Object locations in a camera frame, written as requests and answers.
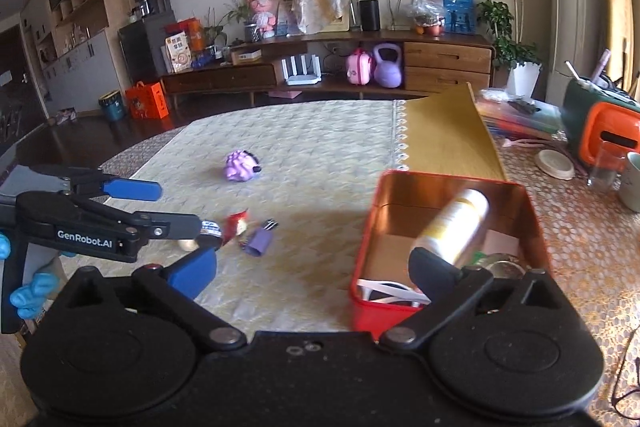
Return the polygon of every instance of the wooden drawer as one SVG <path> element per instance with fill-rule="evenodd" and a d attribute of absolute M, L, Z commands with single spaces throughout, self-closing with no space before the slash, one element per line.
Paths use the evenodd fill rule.
<path fill-rule="evenodd" d="M 185 71 L 162 78 L 162 87 L 167 94 L 213 90 L 233 92 L 234 89 L 261 90 L 275 86 L 276 77 L 273 67 L 269 64 Z"/>
<path fill-rule="evenodd" d="M 469 82 L 474 91 L 489 87 L 490 74 L 469 71 L 435 70 L 433 68 L 404 68 L 404 89 L 410 91 L 442 92 L 450 86 Z"/>
<path fill-rule="evenodd" d="M 488 48 L 440 44 L 439 42 L 406 42 L 404 63 L 417 68 L 491 73 L 492 51 Z"/>

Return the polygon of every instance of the wooden floor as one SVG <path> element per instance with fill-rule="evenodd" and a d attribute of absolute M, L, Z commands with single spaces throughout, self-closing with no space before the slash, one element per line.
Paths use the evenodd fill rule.
<path fill-rule="evenodd" d="M 293 100 L 270 98 L 266 93 L 255 95 L 255 105 L 299 103 L 313 100 L 350 100 L 357 94 L 303 93 Z M 388 95 L 367 98 L 388 100 Z M 101 116 L 79 118 L 34 132 L 18 144 L 18 160 L 22 165 L 64 164 L 97 168 L 117 153 L 147 138 L 194 120 L 250 107 L 249 95 L 202 94 L 180 102 L 178 111 L 163 120 L 123 120 L 109 123 Z"/>

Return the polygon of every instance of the lace trim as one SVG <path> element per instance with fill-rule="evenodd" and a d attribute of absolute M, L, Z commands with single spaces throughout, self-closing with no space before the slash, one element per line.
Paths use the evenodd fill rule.
<path fill-rule="evenodd" d="M 408 145 L 406 140 L 406 100 L 394 100 L 394 169 L 408 171 L 406 161 L 409 155 L 406 153 Z"/>

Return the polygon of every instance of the orange shopping bag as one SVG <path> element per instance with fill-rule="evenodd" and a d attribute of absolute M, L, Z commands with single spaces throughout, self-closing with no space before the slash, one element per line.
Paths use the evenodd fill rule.
<path fill-rule="evenodd" d="M 137 83 L 125 91 L 133 118 L 164 118 L 169 114 L 160 82 Z"/>

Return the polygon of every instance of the purple kettlebell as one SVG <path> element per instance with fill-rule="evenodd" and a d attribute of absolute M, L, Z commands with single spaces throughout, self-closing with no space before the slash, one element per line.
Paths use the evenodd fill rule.
<path fill-rule="evenodd" d="M 260 162 L 249 151 L 233 151 L 226 157 L 225 177 L 232 182 L 247 182 L 262 171 Z"/>
<path fill-rule="evenodd" d="M 395 62 L 391 60 L 382 60 L 380 58 L 380 50 L 393 50 L 398 54 Z M 402 84 L 402 70 L 400 68 L 402 62 L 402 49 L 397 44 L 383 43 L 373 48 L 373 56 L 376 59 L 376 70 L 373 78 L 382 87 L 399 87 Z"/>

